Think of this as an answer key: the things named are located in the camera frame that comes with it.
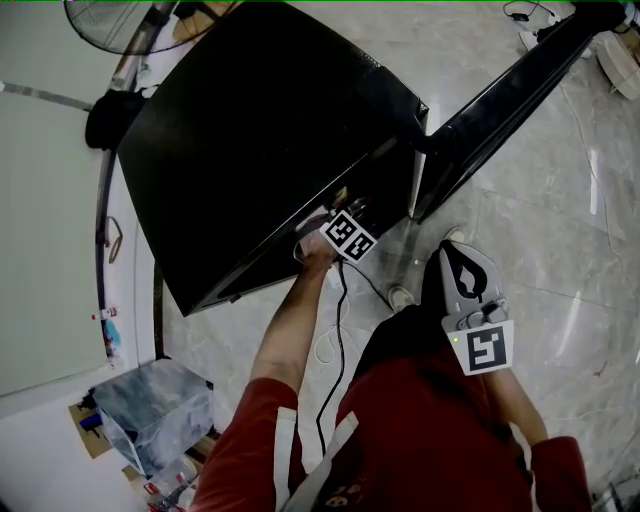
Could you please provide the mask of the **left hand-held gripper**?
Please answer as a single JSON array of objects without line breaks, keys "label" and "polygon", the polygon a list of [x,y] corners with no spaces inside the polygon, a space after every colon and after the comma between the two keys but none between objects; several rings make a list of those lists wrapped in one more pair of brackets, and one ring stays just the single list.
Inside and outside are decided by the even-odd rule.
[{"label": "left hand-held gripper", "polygon": [[345,211],[324,222],[319,231],[340,256],[353,264],[359,263],[377,244],[377,240]]}]

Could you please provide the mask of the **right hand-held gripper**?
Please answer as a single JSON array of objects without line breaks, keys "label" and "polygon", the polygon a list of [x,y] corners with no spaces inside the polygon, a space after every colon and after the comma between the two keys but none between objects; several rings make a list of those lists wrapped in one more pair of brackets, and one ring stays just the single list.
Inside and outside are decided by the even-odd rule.
[{"label": "right hand-held gripper", "polygon": [[[463,373],[474,376],[510,368],[515,324],[507,299],[500,297],[504,282],[497,265],[479,250],[449,240],[440,244],[439,258],[446,309],[451,314],[441,325]],[[492,301],[461,311],[461,297],[478,303]]]}]

